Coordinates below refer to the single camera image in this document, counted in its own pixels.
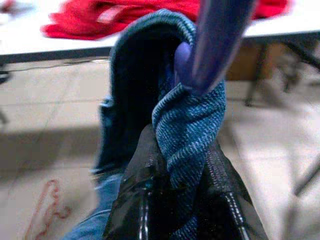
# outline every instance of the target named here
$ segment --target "table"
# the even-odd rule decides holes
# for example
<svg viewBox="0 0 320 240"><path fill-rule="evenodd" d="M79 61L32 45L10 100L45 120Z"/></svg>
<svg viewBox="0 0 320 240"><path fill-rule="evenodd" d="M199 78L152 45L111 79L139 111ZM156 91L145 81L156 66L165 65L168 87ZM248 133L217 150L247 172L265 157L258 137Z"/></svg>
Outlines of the table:
<svg viewBox="0 0 320 240"><path fill-rule="evenodd" d="M108 56L120 33L96 41L43 36L40 27L64 1L33 0L32 10L0 26L0 64ZM296 0L286 15L253 21L244 38L260 43L319 38L319 7L317 0Z"/></svg>

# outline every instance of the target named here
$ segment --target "denim fabric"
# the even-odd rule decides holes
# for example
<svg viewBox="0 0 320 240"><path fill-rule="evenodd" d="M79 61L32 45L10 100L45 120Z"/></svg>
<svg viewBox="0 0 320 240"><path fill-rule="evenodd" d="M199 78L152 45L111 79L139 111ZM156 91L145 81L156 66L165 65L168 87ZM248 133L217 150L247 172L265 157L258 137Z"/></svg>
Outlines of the denim fabric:
<svg viewBox="0 0 320 240"><path fill-rule="evenodd" d="M189 95L181 84L170 90L175 50L181 42L193 45L195 30L184 15L162 9L131 24L112 49L112 96L101 104L102 140L92 170L103 176L97 184L99 205L64 240L101 239L122 169L132 158L142 129L151 122L172 185L187 187L178 208L179 220L186 224L172 238L196 239L195 189L205 152L223 120L226 99L224 82L203 97Z"/></svg>
<svg viewBox="0 0 320 240"><path fill-rule="evenodd" d="M96 240L101 239L112 208L117 199L123 173L106 174L95 187L98 195L97 208L84 221L67 233L63 240Z"/></svg>
<svg viewBox="0 0 320 240"><path fill-rule="evenodd" d="M205 157L214 143L226 110L225 83L202 97L190 95L181 84L154 108L152 124L174 188L186 186L178 196L178 221L192 214L193 200ZM196 239L195 218L180 229L174 239Z"/></svg>

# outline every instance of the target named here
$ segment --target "red cloth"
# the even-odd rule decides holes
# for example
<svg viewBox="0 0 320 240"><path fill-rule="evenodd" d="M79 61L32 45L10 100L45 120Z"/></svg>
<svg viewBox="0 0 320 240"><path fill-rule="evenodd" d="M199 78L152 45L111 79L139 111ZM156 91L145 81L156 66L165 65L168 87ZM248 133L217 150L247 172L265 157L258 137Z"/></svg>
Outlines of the red cloth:
<svg viewBox="0 0 320 240"><path fill-rule="evenodd" d="M288 0L260 0L256 18L281 13ZM196 21L200 0L69 0L50 18L54 24L42 27L50 38L96 40L122 31L134 20L159 9L180 12Z"/></svg>

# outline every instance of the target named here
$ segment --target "table leg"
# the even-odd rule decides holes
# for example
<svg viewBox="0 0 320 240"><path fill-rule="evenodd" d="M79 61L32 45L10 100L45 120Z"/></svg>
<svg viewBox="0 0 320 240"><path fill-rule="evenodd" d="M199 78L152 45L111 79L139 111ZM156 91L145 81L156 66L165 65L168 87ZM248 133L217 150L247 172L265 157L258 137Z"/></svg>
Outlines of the table leg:
<svg viewBox="0 0 320 240"><path fill-rule="evenodd" d="M5 83L10 77L9 72L4 69L5 65L0 63L0 84Z"/></svg>
<svg viewBox="0 0 320 240"><path fill-rule="evenodd" d="M261 76L261 71L262 71L262 67L264 66L267 49L268 49L268 46L267 46L267 44L264 43L261 46L261 49L260 49L260 52L259 52L259 55L258 55L258 58L257 58L254 78L251 81L251 85L250 85L247 97L245 99L245 102L244 102L244 104L247 107L251 107L252 106L251 105L252 99L254 97L254 93L255 93L255 90L257 88L257 84L258 84L259 78Z"/></svg>

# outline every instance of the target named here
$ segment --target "beige floor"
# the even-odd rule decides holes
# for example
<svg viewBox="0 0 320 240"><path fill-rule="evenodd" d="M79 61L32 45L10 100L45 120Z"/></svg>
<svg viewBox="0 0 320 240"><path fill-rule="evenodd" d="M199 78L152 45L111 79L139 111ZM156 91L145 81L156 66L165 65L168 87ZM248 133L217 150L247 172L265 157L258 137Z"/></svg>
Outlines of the beige floor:
<svg viewBox="0 0 320 240"><path fill-rule="evenodd" d="M320 75L309 69L301 85L286 94L276 72L272 81L261 82L251 108L243 104L249 83L227 83L228 109L218 139L246 183L270 240L281 239L293 205L298 216L293 239L320 239L320 178L300 199L291 194L320 154L319 83ZM41 239L59 239L94 208L89 170L99 143L98 105L108 92L107 62L18 71L0 85L0 110L8 120L0 125L2 239L23 239L31 222L26 239L35 239L50 221L45 213L55 187L55 211L65 214L69 207L71 212L65 219L55 216Z"/></svg>

